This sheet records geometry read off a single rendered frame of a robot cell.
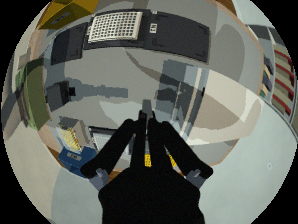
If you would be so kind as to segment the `large grey bench mat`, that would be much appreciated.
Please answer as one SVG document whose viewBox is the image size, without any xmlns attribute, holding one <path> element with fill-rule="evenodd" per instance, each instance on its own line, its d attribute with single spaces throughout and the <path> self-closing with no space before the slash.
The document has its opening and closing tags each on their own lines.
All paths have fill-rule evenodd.
<svg viewBox="0 0 298 224">
<path fill-rule="evenodd" d="M 57 34 L 84 22 L 93 14 L 119 9 L 150 9 L 144 48 L 107 47 L 84 51 L 81 59 L 50 66 L 54 38 Z M 168 52 L 147 50 L 152 11 L 179 15 L 210 28 L 207 63 Z M 170 122 L 178 81 L 184 82 L 186 66 L 216 71 L 257 94 L 261 51 L 226 13 L 205 0 L 99 0 L 93 14 L 77 19 L 58 30 L 45 29 L 39 57 L 44 55 L 44 91 L 67 82 L 76 96 L 51 112 L 49 129 L 62 151 L 64 145 L 56 125 L 64 118 L 80 121 L 85 146 L 94 148 L 89 126 L 118 129 L 126 119 L 138 119 L 143 99 L 151 100 L 158 122 Z M 46 91 L 45 91 L 46 96 Z M 100 150 L 96 150 L 96 153 Z"/>
</svg>

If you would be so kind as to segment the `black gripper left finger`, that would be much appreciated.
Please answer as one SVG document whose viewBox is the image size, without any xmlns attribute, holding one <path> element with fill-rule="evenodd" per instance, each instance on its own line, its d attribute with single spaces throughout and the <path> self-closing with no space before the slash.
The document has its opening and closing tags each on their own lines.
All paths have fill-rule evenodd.
<svg viewBox="0 0 298 224">
<path fill-rule="evenodd" d="M 81 166 L 81 173 L 98 191 L 108 183 L 110 173 L 135 134 L 126 193 L 135 200 L 143 196 L 147 118 L 147 99 L 143 99 L 143 107 L 139 111 L 138 120 L 126 119 L 97 156 Z"/>
</svg>

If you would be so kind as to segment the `blue open-top bin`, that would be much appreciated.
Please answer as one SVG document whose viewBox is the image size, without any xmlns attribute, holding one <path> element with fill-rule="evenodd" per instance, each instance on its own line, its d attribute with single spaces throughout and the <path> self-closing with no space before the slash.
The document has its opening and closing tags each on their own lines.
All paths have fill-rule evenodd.
<svg viewBox="0 0 298 224">
<path fill-rule="evenodd" d="M 82 165 L 84 165 L 96 156 L 97 153 L 94 148 L 84 146 L 84 149 L 82 150 L 80 155 L 78 153 L 74 153 L 72 151 L 67 150 L 64 146 L 61 153 L 58 156 L 58 159 L 67 168 L 69 172 L 85 178 L 81 173 L 80 168 Z"/>
</svg>

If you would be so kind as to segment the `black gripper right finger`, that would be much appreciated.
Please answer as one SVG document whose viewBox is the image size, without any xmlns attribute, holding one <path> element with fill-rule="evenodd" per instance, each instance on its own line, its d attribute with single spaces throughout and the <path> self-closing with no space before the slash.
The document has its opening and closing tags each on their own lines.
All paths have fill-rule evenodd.
<svg viewBox="0 0 298 224">
<path fill-rule="evenodd" d="M 200 189 L 213 174 L 213 169 L 197 157 L 168 121 L 157 121 L 151 100 L 147 100 L 147 113 L 146 131 L 151 166 L 157 166 L 162 195 L 172 198 L 180 192 L 179 182 L 165 147 L 186 179 Z"/>
</svg>

